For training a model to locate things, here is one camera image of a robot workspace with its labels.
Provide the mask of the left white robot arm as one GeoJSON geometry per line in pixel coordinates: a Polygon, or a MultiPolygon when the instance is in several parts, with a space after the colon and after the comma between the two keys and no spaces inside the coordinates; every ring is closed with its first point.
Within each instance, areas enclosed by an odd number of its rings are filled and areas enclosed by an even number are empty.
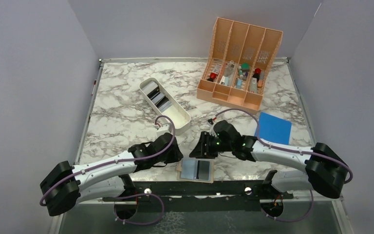
{"type": "Polygon", "coordinates": [[[129,175],[148,170],[157,163],[175,163],[183,158],[176,137],[170,133],[155,141],[135,144],[118,155],[95,163],[70,165],[58,163],[41,181],[40,206],[50,216],[69,211],[80,202],[99,197],[118,196],[128,200],[133,196],[129,175]]]}

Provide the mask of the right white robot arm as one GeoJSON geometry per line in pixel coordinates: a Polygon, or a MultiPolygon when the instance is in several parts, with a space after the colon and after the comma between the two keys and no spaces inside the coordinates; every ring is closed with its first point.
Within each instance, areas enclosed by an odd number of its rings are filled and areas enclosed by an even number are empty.
{"type": "Polygon", "coordinates": [[[273,144],[256,136],[241,135],[225,120],[213,124],[209,132],[201,132],[189,157],[214,159],[222,152],[231,152],[243,161],[271,162],[291,168],[274,173],[271,180],[262,184],[262,194],[267,198],[291,190],[314,190],[336,199],[349,174],[348,165],[324,143],[314,147],[273,144]]]}

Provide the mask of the white oblong plastic tray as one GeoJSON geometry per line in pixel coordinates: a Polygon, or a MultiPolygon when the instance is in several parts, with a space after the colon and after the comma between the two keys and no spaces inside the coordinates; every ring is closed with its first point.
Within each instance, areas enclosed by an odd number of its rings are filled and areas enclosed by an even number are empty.
{"type": "Polygon", "coordinates": [[[176,135],[184,133],[191,126],[190,114],[155,78],[148,78],[139,84],[143,98],[158,114],[169,117],[174,125],[176,135]]]}

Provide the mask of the black credit card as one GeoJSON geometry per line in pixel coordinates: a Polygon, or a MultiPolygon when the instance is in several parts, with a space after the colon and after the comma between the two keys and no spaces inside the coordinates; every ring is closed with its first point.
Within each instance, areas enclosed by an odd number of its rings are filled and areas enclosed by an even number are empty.
{"type": "Polygon", "coordinates": [[[196,179],[198,180],[210,180],[210,161],[199,160],[197,162],[196,179]]]}

